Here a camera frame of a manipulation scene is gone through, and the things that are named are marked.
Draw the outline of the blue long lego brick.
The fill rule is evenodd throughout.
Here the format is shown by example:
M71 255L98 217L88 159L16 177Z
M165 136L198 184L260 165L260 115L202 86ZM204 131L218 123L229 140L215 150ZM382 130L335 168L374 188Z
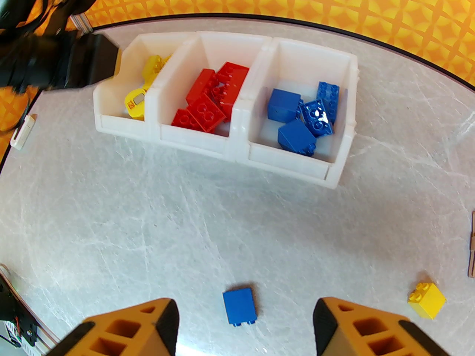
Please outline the blue long lego brick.
M337 118L339 95L340 87L338 85L319 82L316 98L322 100L327 117L332 125L334 125Z

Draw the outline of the yellow lego brick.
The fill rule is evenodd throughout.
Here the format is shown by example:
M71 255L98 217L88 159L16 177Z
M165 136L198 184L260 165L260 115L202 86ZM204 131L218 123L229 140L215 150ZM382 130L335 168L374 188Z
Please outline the yellow lego brick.
M153 55L147 59L145 66L141 72L141 75L144 78L144 85L142 87L144 90L148 90L150 88L153 81L156 79L156 77L170 58L171 55L165 58L162 58L159 55Z
M446 302L446 297L434 283L418 283L407 299L410 307L425 319L435 319Z

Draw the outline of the white plastic bin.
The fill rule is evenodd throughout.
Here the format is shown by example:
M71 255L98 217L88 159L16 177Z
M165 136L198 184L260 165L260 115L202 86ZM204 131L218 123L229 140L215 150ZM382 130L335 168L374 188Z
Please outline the white plastic bin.
M141 72L150 56L168 57L192 35L192 31L140 34L124 49L118 73L100 82L93 92L95 125L99 132L140 141L149 139L147 124L132 119L124 99L144 85Z
M265 171L336 188L355 137L358 60L353 54L328 47L275 37L258 54L250 85L236 103L239 117L236 161ZM334 134L316 139L313 156L286 151L278 144L282 123L268 119L274 89L300 95L304 102L317 96L319 82L340 88Z
M247 33L197 31L178 46L145 96L145 123L153 143L235 161L258 96L256 78L271 37ZM178 109L203 68L218 70L225 62L249 68L224 132L210 134L172 126Z

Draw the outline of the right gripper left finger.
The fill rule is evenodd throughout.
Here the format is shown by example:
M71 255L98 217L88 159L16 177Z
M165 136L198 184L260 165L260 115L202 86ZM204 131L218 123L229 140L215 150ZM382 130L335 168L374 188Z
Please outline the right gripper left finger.
M160 298L86 318L46 356L176 356L180 314Z

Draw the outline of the aluminium frame post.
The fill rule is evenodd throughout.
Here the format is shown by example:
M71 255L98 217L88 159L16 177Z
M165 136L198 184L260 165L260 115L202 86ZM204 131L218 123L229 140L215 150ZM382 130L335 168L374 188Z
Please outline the aluminium frame post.
M74 27L82 34L93 33L94 29L85 13L71 15L69 19Z

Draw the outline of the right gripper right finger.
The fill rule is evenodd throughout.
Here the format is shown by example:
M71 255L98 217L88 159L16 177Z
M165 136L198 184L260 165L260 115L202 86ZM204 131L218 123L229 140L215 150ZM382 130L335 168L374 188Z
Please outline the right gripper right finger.
M407 317L338 298L313 312L317 356L450 356Z

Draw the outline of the white digital timer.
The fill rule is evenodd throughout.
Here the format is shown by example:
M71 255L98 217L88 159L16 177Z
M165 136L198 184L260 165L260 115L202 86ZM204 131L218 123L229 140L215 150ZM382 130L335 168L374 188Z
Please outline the white digital timer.
M27 114L22 125L15 129L12 138L10 139L10 146L16 150L21 150L36 123L37 114Z

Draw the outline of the pink flat rectangular object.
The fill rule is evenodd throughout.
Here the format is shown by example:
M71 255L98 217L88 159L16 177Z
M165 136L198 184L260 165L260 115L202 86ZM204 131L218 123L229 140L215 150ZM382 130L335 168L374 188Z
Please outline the pink flat rectangular object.
M469 240L468 277L475 278L475 210L471 214L471 232Z

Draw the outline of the yellow rounded lego with sticker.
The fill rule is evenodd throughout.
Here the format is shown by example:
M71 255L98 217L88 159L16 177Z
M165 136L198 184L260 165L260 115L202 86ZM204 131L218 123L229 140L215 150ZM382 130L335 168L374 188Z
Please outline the yellow rounded lego with sticker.
M129 92L125 99L128 114L134 120L144 121L145 118L145 95L148 90L148 85L144 84L141 88L137 88Z

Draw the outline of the red lego brick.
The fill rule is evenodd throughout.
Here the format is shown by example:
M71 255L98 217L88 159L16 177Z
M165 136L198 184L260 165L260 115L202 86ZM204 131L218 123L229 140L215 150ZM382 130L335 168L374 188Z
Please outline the red lego brick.
M219 107L221 107L222 102L226 100L227 90L230 87L229 83L219 83L210 90L212 101Z
M188 109L178 109L175 117L171 122L171 126L176 126L185 129L198 129L199 125L190 114Z
M227 97L219 107L226 115L225 122L229 122L232 117L232 110L237 100L242 85L248 74L249 68L230 62L225 63L216 74L219 83L229 83L230 87L227 90Z
M204 93L189 104L187 109L203 132L207 133L214 132L226 118L221 109Z
M187 104L191 105L203 94L211 97L212 90L217 87L218 84L219 81L213 69L202 69L186 96Z

